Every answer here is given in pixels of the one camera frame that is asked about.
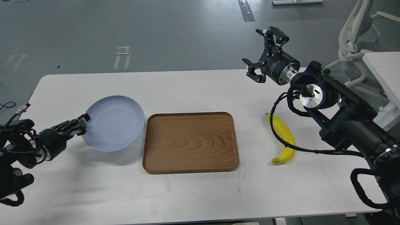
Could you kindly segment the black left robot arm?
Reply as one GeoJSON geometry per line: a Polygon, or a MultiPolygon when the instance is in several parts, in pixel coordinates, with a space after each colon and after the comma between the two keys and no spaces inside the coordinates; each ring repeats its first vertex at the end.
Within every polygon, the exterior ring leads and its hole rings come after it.
{"type": "Polygon", "coordinates": [[[25,198],[22,189],[34,182],[32,174],[24,174],[20,168],[13,167],[13,163],[19,162],[23,167],[32,169],[45,161],[54,160],[66,149],[68,140],[86,133],[86,124],[90,120],[89,114],[85,113],[36,132],[32,120],[16,120],[28,107],[28,103],[20,107],[0,128],[1,204],[12,207],[23,204],[25,198]]]}

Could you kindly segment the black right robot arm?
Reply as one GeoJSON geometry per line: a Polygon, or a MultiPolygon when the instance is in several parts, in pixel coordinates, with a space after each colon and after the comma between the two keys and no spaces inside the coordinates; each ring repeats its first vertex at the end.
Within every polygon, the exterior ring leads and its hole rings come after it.
{"type": "Polygon", "coordinates": [[[394,223],[399,224],[399,140],[373,121],[377,112],[369,103],[334,79],[330,70],[323,69],[319,62],[310,62],[300,72],[299,61],[283,50],[289,37],[280,29],[269,27],[255,31],[264,38],[264,50],[256,63],[242,59],[247,66],[247,77],[257,83],[265,83],[270,78],[278,85],[290,86],[266,115],[276,139],[285,147],[301,152],[364,158],[371,168],[355,168],[350,175],[356,194],[370,208],[390,210],[394,223]],[[279,137],[273,116],[277,105],[284,99],[294,114],[316,121],[321,128],[321,139],[333,147],[332,150],[305,149],[279,137]],[[375,203],[367,197],[358,181],[359,175],[376,177],[387,202],[375,203]]]}

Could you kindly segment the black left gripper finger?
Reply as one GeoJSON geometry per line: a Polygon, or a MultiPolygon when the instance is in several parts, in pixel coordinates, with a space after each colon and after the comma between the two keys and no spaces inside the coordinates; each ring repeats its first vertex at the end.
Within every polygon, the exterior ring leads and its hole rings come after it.
{"type": "Polygon", "coordinates": [[[75,135],[81,136],[86,133],[86,120],[66,121],[64,125],[64,139],[70,140],[75,135]]]}
{"type": "Polygon", "coordinates": [[[87,125],[86,123],[91,120],[89,114],[85,113],[77,117],[76,119],[72,119],[70,121],[64,121],[60,124],[57,124],[50,129],[55,130],[56,132],[86,132],[87,125]]]}

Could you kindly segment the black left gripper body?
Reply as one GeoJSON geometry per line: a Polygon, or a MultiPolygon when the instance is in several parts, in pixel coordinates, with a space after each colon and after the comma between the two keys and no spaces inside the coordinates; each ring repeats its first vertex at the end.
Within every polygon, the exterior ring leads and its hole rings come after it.
{"type": "Polygon", "coordinates": [[[37,134],[41,141],[42,149],[46,152],[46,161],[55,159],[66,149],[67,136],[53,129],[45,129],[37,134]]]}

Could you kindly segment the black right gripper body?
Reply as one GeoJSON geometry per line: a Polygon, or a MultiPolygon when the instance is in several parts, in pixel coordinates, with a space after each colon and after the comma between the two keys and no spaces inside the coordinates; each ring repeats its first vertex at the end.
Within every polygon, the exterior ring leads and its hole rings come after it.
{"type": "Polygon", "coordinates": [[[278,85],[285,85],[288,83],[284,75],[281,75],[285,68],[291,67],[295,70],[299,70],[300,68],[300,62],[283,50],[277,53],[268,53],[267,50],[264,50],[259,60],[264,62],[264,64],[260,66],[261,73],[278,85]]]}

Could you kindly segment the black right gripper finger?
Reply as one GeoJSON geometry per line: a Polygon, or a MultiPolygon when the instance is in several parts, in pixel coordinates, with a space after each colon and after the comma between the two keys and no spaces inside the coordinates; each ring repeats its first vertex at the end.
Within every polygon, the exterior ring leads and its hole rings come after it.
{"type": "Polygon", "coordinates": [[[283,45],[289,42],[289,37],[277,27],[269,27],[264,30],[256,29],[255,32],[264,37],[264,52],[267,57],[283,52],[283,45]]]}
{"type": "Polygon", "coordinates": [[[247,58],[242,58],[242,61],[247,66],[247,73],[246,76],[251,78],[256,83],[265,83],[266,75],[265,74],[256,74],[256,69],[261,69],[261,66],[265,66],[265,61],[259,61],[257,63],[251,62],[247,58]]]}

